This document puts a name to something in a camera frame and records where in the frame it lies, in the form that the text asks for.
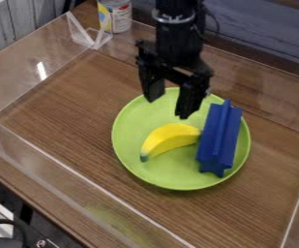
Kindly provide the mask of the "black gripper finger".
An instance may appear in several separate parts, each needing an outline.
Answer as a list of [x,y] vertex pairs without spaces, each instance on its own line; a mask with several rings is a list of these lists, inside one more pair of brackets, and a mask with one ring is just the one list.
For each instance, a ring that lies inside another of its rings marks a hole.
[[164,94],[164,78],[156,67],[144,60],[137,62],[138,78],[146,101],[153,102]]
[[209,77],[190,77],[180,86],[174,115],[186,119],[198,110],[202,99],[206,97]]

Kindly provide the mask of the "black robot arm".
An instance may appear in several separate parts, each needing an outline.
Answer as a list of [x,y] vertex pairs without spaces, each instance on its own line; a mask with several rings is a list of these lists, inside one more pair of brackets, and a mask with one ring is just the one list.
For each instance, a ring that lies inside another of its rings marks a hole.
[[164,80],[174,83],[180,87],[174,115],[181,119],[198,110],[213,76],[200,58],[206,15],[202,0],[156,0],[154,41],[136,41],[144,97],[153,102],[165,92]]

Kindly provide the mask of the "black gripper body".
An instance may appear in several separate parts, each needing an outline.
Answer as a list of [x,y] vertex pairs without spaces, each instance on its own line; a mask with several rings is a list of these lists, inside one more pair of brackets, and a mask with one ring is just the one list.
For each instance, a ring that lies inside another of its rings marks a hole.
[[136,63],[144,60],[157,68],[164,80],[181,85],[190,77],[212,77],[212,70],[200,59],[206,13],[150,14],[154,40],[137,40]]

